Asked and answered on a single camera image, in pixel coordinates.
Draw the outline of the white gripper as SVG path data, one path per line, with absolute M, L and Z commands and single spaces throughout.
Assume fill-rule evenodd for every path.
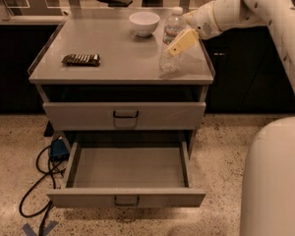
M 214 18 L 214 3 L 209 2 L 183 15 L 191 29 L 181 31 L 168 46 L 168 53 L 177 56 L 194 47 L 200 39 L 211 39 L 222 34 Z

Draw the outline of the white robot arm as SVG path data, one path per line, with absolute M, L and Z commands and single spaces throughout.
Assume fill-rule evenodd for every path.
M 259 76 L 256 88 L 295 103 L 293 0 L 212 0 L 184 18 L 190 28 L 170 45 L 173 56 L 198 39 L 265 26 L 280 67 Z M 254 137 L 242 181 L 240 236 L 295 236 L 295 116 L 267 124 Z

